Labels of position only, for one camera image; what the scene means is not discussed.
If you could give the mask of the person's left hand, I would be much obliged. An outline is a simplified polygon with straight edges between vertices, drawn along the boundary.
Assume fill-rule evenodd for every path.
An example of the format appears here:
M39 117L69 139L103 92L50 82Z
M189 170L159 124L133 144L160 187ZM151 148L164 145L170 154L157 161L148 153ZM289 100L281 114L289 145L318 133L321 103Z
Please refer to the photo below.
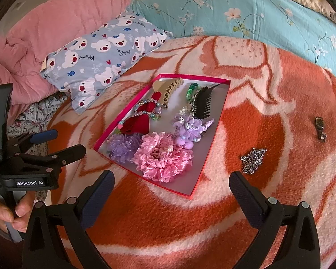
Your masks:
M16 216L6 205L0 202L0 229L8 232L5 224L8 222L15 230L26 232L35 197L36 193L34 191L28 191L15 207Z

